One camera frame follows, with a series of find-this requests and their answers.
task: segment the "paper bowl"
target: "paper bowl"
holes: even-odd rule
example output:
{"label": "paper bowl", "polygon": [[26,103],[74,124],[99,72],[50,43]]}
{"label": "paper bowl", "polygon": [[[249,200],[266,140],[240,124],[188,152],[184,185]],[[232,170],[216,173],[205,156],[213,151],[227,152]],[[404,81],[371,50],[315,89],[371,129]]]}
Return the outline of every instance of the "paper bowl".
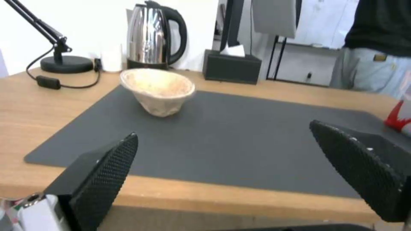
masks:
{"label": "paper bowl", "polygon": [[120,83],[134,94],[148,113],[159,117],[177,113],[196,89],[185,76],[146,68],[123,71]]}

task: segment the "kettle base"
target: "kettle base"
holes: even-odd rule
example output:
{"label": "kettle base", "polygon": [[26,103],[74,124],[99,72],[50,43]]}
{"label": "kettle base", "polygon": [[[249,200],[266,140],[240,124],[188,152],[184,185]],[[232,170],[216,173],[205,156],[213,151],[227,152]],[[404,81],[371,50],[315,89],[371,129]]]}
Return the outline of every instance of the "kettle base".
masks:
{"label": "kettle base", "polygon": [[167,70],[169,66],[166,63],[159,63],[159,64],[142,63],[142,62],[135,62],[135,61],[127,59],[127,69],[133,69],[133,68],[151,68],[151,69]]}

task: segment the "power cord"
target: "power cord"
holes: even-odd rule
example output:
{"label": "power cord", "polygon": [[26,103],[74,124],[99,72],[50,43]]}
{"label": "power cord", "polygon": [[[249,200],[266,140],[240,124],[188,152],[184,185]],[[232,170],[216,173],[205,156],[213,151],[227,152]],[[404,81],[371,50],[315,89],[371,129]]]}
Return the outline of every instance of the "power cord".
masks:
{"label": "power cord", "polygon": [[94,71],[97,72],[97,78],[96,81],[94,81],[92,84],[89,85],[84,85],[84,86],[70,86],[70,85],[64,85],[60,84],[60,80],[56,78],[50,78],[47,76],[39,75],[37,77],[34,77],[30,72],[29,69],[33,64],[35,64],[37,61],[39,61],[41,58],[46,56],[48,53],[50,53],[54,47],[52,47],[50,50],[48,50],[46,53],[42,54],[38,58],[34,59],[29,65],[26,67],[26,73],[29,75],[30,78],[35,80],[37,84],[41,87],[44,88],[50,88],[50,89],[55,89],[58,90],[60,88],[72,88],[72,89],[84,89],[84,88],[90,88],[94,85],[96,85],[100,81],[100,76],[101,76],[101,69],[102,69],[102,64],[101,60],[99,58],[94,59]]}

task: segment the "stainless steel kettle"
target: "stainless steel kettle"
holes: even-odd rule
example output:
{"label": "stainless steel kettle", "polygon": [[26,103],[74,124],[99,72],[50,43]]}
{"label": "stainless steel kettle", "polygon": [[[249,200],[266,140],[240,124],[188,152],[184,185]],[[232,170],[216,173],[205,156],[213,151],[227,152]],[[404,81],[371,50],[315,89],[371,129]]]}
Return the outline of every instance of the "stainless steel kettle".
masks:
{"label": "stainless steel kettle", "polygon": [[[169,20],[178,24],[180,47],[171,54]],[[187,27],[177,10],[153,1],[136,4],[127,32],[127,68],[167,69],[184,53]]]}

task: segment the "light gray pants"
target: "light gray pants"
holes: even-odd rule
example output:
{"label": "light gray pants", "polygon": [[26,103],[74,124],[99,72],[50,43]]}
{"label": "light gray pants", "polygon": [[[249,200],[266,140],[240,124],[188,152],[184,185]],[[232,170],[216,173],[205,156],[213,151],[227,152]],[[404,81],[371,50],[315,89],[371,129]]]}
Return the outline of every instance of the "light gray pants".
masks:
{"label": "light gray pants", "polygon": [[385,61],[374,61],[381,52],[343,48],[335,61],[330,87],[374,92],[400,99],[411,84],[411,58],[387,55]]}

